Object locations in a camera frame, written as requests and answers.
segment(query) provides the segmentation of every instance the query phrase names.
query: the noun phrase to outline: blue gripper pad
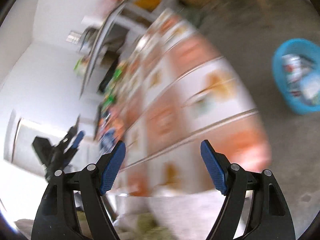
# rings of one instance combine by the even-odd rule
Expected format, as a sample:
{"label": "blue gripper pad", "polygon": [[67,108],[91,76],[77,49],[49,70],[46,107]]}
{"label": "blue gripper pad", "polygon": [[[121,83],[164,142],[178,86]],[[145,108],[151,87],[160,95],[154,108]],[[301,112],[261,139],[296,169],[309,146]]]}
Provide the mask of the blue gripper pad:
{"label": "blue gripper pad", "polygon": [[108,165],[101,176],[100,193],[104,195],[108,190],[111,190],[112,185],[116,179],[120,166],[125,157],[125,144],[122,142],[118,146],[116,152],[111,157]]}
{"label": "blue gripper pad", "polygon": [[206,141],[203,141],[201,143],[200,151],[204,164],[207,167],[207,170],[216,189],[219,190],[223,195],[225,195],[228,191],[228,187],[226,184],[226,175],[220,167],[218,160],[214,156]]}

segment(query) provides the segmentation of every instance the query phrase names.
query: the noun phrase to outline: gray floor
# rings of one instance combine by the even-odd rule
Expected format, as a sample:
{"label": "gray floor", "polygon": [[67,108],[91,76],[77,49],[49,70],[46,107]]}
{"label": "gray floor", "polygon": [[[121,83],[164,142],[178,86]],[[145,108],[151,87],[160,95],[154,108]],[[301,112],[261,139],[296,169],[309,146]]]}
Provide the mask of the gray floor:
{"label": "gray floor", "polygon": [[270,169],[288,202],[298,237],[320,210],[320,113],[299,116],[290,111],[275,86],[271,61],[288,39],[320,44],[320,17],[304,0],[270,5],[271,28],[265,26],[254,0],[232,0],[223,7],[225,19],[211,13],[200,31],[231,62],[261,112],[272,146]]}

